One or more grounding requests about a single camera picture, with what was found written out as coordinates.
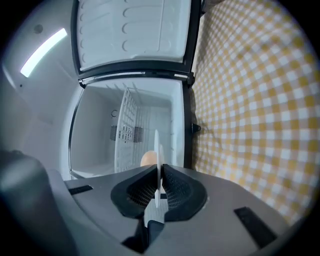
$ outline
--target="vent grille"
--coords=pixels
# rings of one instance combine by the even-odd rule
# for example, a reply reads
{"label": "vent grille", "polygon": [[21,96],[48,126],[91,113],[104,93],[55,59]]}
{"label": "vent grille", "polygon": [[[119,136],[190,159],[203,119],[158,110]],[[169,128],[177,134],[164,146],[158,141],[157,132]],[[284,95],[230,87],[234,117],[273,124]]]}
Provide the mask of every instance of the vent grille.
{"label": "vent grille", "polygon": [[144,129],[142,127],[134,127],[134,133],[133,133],[133,142],[142,142],[144,135]]}
{"label": "vent grille", "polygon": [[113,125],[113,126],[111,126],[110,140],[116,141],[116,136],[117,136],[117,126]]}

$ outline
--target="freezer compartment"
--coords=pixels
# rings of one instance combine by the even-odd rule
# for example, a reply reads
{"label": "freezer compartment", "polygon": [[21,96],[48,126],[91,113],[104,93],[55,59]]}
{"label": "freezer compartment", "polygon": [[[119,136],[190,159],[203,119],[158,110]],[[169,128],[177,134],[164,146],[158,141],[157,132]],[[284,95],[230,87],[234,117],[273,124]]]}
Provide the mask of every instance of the freezer compartment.
{"label": "freezer compartment", "polygon": [[191,0],[80,0],[80,70],[132,60],[182,63]]}
{"label": "freezer compartment", "polygon": [[123,78],[88,84],[75,115],[70,165],[89,178],[140,166],[159,132],[167,164],[184,166],[182,82]]}

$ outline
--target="brown egg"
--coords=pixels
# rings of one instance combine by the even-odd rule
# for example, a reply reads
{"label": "brown egg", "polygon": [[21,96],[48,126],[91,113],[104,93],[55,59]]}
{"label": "brown egg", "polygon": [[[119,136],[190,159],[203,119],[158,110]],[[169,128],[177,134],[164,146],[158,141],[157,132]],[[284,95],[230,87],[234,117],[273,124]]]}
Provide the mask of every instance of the brown egg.
{"label": "brown egg", "polygon": [[157,153],[150,150],[143,155],[140,166],[148,166],[148,165],[156,165],[156,164],[157,164]]}

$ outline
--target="black hinge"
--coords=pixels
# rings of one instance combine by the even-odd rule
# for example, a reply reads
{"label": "black hinge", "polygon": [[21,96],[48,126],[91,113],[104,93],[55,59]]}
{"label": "black hinge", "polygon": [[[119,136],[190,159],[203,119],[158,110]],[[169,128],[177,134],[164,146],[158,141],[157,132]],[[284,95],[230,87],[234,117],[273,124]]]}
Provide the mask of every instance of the black hinge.
{"label": "black hinge", "polygon": [[80,85],[83,89],[86,89],[86,86],[87,86],[87,85],[83,83],[82,79],[79,79],[78,82],[79,82],[79,85]]}
{"label": "black hinge", "polygon": [[206,14],[205,8],[206,8],[206,0],[202,0],[202,4],[201,4],[201,16],[203,16],[204,14]]}
{"label": "black hinge", "polygon": [[195,134],[195,133],[200,132],[200,131],[201,131],[201,126],[192,122],[191,123],[191,133]]}
{"label": "black hinge", "polygon": [[195,83],[195,81],[196,81],[196,79],[195,79],[195,73],[190,72],[190,73],[188,74],[187,79],[186,79],[186,82],[187,82],[187,84],[188,84],[188,88],[190,88],[191,86],[193,86],[194,83]]}

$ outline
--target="gingham fabric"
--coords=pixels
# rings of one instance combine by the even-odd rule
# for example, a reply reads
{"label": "gingham fabric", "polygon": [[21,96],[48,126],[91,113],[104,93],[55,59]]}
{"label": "gingham fabric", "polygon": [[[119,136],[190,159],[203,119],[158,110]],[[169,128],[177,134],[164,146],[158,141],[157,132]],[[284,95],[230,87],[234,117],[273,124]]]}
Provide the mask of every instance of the gingham fabric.
{"label": "gingham fabric", "polygon": [[319,179],[320,72],[276,2],[225,0],[200,22],[193,167],[233,181],[293,224]]}

